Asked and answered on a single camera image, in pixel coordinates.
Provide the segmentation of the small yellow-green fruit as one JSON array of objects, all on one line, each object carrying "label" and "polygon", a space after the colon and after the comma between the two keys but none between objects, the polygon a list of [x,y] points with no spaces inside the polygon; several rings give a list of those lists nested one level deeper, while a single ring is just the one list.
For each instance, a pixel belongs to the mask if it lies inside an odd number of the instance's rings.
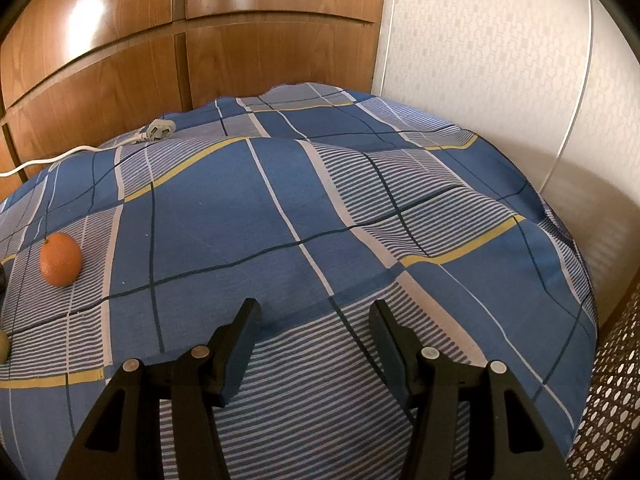
[{"label": "small yellow-green fruit", "polygon": [[3,330],[0,330],[0,364],[4,364],[9,359],[11,351],[11,341]]}]

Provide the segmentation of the orange tangerine far right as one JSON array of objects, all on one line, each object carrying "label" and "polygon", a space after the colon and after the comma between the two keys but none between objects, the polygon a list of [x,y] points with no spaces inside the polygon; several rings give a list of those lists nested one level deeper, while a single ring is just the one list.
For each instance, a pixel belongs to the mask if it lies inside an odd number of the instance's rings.
[{"label": "orange tangerine far right", "polygon": [[77,280],[81,268],[82,252],[73,237],[55,232],[44,240],[40,249],[39,269],[49,285],[70,286]]}]

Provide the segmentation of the blue plaid tablecloth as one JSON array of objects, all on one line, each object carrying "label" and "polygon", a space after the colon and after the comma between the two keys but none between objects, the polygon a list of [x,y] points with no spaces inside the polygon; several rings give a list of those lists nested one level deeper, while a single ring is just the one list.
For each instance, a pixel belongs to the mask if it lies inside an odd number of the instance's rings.
[{"label": "blue plaid tablecloth", "polygon": [[[121,362],[175,359],[248,297],[262,330],[216,417],[232,478],[398,476],[411,426],[368,330],[378,299],[450,359],[506,363],[568,453],[598,339],[589,271],[493,145],[309,82],[172,122],[2,200],[1,441],[24,478],[56,475]],[[55,232],[82,252],[70,286],[40,273]]]}]

